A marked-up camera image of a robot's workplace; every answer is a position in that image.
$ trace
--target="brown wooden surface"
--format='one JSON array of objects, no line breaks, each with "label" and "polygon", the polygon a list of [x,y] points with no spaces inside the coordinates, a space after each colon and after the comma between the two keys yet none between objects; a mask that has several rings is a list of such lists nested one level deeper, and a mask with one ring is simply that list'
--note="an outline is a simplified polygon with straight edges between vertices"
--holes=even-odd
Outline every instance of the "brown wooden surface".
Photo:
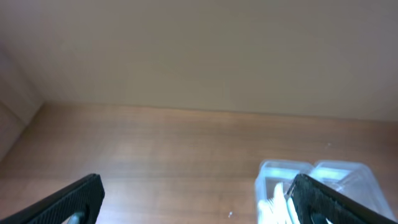
[{"label": "brown wooden surface", "polygon": [[96,172],[98,223],[256,223],[264,159],[363,162],[397,215],[397,137],[397,123],[45,105],[0,163],[0,218]]}]

